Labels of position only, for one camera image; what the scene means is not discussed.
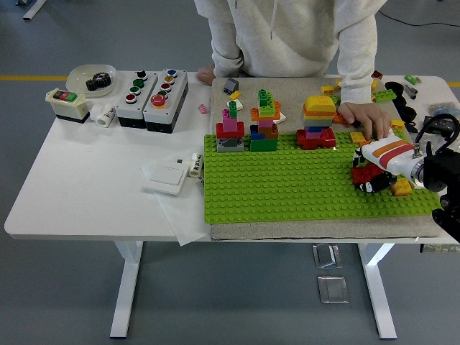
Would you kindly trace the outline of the person's left hand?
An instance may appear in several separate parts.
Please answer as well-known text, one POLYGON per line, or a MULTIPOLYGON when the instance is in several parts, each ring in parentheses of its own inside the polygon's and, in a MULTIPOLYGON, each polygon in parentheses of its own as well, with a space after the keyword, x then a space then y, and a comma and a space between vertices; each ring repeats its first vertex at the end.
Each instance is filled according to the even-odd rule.
POLYGON ((388 114, 374 103, 356 104, 342 103, 338 112, 343 118, 352 124, 358 121, 364 127, 364 137, 370 140, 373 132, 378 139, 388 136, 390 130, 390 118, 388 114))

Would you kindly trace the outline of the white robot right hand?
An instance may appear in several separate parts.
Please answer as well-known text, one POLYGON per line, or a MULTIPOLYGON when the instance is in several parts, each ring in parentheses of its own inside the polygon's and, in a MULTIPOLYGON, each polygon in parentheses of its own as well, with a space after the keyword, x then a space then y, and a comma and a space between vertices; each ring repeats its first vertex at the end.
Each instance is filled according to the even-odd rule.
POLYGON ((413 153, 414 146, 395 135, 357 148, 354 152, 353 168, 368 161, 382 172, 374 177, 366 177, 363 182, 354 182, 355 188, 367 193, 378 193, 396 184, 398 175, 422 186, 418 173, 423 166, 423 156, 414 158, 413 153))

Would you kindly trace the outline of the person's right hand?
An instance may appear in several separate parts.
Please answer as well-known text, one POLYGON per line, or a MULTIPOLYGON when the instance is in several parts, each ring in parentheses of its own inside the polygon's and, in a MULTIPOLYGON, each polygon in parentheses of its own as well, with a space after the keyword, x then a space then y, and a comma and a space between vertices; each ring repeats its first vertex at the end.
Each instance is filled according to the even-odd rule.
POLYGON ((195 78, 206 86, 212 86, 213 80, 216 78, 214 75, 214 67, 215 65, 208 65, 206 67, 202 67, 198 70, 195 74, 195 78))

